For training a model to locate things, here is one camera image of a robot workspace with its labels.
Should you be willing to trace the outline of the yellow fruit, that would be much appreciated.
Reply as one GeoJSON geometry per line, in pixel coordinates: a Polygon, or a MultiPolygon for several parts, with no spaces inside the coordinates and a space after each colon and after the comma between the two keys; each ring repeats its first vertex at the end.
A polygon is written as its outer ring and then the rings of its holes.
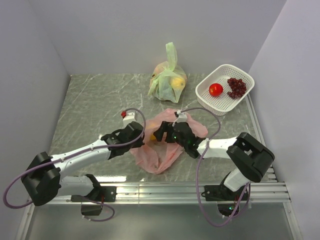
{"type": "Polygon", "coordinates": [[[185,86],[186,86],[186,81],[184,78],[180,77],[173,77],[170,80],[170,86],[175,90],[175,91],[182,91],[185,86]]]}
{"type": "Polygon", "coordinates": [[[156,141],[157,139],[156,139],[156,137],[152,134],[152,135],[150,136],[150,140],[151,140],[151,141],[156,141]]]}

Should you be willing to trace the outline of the pink plastic bag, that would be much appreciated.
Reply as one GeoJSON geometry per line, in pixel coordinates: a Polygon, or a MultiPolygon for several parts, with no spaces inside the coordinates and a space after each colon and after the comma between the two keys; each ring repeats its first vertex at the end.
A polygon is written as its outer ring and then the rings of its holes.
{"type": "Polygon", "coordinates": [[[154,118],[147,120],[144,145],[130,150],[136,165],[148,173],[161,174],[185,152],[177,143],[166,143],[164,139],[162,141],[150,140],[150,136],[158,130],[162,121],[174,122],[176,120],[176,111],[174,108],[167,108],[154,118]]]}

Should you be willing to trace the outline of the red apple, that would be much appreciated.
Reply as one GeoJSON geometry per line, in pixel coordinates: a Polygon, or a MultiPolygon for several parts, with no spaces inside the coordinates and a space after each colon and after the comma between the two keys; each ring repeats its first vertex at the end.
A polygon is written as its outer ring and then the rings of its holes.
{"type": "Polygon", "coordinates": [[[223,86],[219,83],[213,83],[209,86],[209,94],[212,97],[219,97],[223,93],[223,86]]]}

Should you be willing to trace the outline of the dark red grape bunch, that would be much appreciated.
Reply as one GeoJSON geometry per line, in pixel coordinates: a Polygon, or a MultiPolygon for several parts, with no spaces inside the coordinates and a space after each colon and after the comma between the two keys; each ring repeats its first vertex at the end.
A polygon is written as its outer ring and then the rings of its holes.
{"type": "Polygon", "coordinates": [[[231,89],[227,92],[227,95],[232,99],[241,98],[247,91],[246,83],[242,79],[229,78],[227,83],[231,89]]]}

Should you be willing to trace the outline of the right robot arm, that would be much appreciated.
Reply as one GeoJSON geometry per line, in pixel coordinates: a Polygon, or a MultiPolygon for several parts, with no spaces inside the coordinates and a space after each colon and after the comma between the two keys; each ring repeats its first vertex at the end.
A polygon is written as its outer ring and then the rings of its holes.
{"type": "Polygon", "coordinates": [[[153,135],[158,142],[178,144],[194,159],[203,156],[232,160],[236,169],[209,191],[213,201],[235,200],[247,183],[259,183],[275,160],[275,155],[247,132],[232,138],[208,139],[196,136],[187,122],[163,121],[153,135]]]}

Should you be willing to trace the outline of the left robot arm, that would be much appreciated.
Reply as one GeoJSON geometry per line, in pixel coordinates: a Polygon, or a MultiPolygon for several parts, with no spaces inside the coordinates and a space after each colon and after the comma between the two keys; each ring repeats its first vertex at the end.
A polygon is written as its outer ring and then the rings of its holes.
{"type": "Polygon", "coordinates": [[[34,157],[21,181],[35,206],[42,206],[55,197],[67,195],[80,195],[95,201],[102,192],[97,179],[92,174],[81,177],[70,174],[141,147],[144,144],[143,132],[143,126],[133,121],[123,129],[106,134],[79,149],[52,156],[41,152],[34,157]]]}

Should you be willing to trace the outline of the yellow fruit in green bag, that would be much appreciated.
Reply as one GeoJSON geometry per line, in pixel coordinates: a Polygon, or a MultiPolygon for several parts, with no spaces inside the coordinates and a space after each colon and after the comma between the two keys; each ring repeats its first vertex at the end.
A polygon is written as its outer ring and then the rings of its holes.
{"type": "Polygon", "coordinates": [[[170,80],[170,86],[175,90],[175,91],[182,91],[185,86],[186,86],[186,81],[184,78],[180,77],[173,77],[170,80]]]}

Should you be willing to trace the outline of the green plastic bag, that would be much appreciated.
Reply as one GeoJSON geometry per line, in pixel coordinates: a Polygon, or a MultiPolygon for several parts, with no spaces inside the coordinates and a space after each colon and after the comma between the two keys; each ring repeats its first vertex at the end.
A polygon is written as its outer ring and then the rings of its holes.
{"type": "Polygon", "coordinates": [[[178,56],[176,47],[172,42],[165,45],[166,57],[169,66],[158,76],[150,79],[148,96],[153,96],[160,101],[170,101],[178,103],[183,90],[174,90],[171,85],[171,78],[185,79],[185,87],[187,85],[187,75],[185,71],[178,65],[178,56]]]}

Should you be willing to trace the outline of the orange fruit in green bag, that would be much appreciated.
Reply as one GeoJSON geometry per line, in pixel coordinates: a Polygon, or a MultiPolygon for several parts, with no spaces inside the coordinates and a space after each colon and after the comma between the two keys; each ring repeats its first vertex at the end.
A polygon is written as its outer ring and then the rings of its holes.
{"type": "Polygon", "coordinates": [[[155,69],[154,69],[151,77],[152,77],[152,78],[155,78],[156,76],[158,76],[159,74],[161,74],[165,69],[167,69],[168,66],[169,66],[168,61],[164,61],[164,62],[158,64],[158,65],[155,67],[155,69]]]}

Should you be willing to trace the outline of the white perforated plastic basket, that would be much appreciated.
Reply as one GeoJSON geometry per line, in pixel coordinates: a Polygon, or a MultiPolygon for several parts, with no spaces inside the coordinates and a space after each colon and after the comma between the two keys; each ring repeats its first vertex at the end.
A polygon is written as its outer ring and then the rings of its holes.
{"type": "Polygon", "coordinates": [[[253,89],[254,79],[240,68],[231,64],[222,64],[206,76],[196,87],[195,94],[199,104],[213,112],[217,116],[223,116],[233,110],[253,89]],[[227,81],[231,78],[241,79],[246,86],[246,90],[240,98],[233,99],[227,92],[232,89],[227,81]],[[210,95],[210,86],[220,84],[223,92],[219,96],[210,95]]]}

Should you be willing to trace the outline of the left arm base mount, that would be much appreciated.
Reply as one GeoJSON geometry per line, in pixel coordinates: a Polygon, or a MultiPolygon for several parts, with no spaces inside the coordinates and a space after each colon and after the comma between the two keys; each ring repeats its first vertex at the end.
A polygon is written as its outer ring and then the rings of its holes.
{"type": "Polygon", "coordinates": [[[97,217],[102,213],[103,205],[116,201],[116,186],[101,186],[86,196],[72,195],[72,203],[80,203],[80,212],[85,217],[97,217]]]}

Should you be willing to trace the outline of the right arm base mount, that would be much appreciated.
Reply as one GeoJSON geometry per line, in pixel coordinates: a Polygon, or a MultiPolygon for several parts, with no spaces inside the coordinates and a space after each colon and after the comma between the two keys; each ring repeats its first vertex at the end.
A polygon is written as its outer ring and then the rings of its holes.
{"type": "Polygon", "coordinates": [[[247,187],[242,186],[239,190],[233,192],[221,185],[205,185],[204,192],[201,193],[201,196],[205,198],[206,202],[218,202],[217,208],[219,213],[222,216],[230,217],[233,210],[236,208],[236,204],[240,201],[246,201],[243,208],[240,206],[237,208],[235,214],[241,214],[249,205],[249,200],[251,196],[251,185],[247,187]]]}

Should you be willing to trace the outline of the aluminium front rail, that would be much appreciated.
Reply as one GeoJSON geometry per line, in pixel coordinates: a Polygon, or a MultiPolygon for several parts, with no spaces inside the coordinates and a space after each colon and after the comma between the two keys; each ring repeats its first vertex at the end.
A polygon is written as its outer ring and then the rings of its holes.
{"type": "MultiPolygon", "coordinates": [[[[102,182],[103,187],[116,187],[114,204],[197,204],[194,182],[102,182]]],[[[283,182],[251,184],[251,203],[290,203],[283,182]]]]}

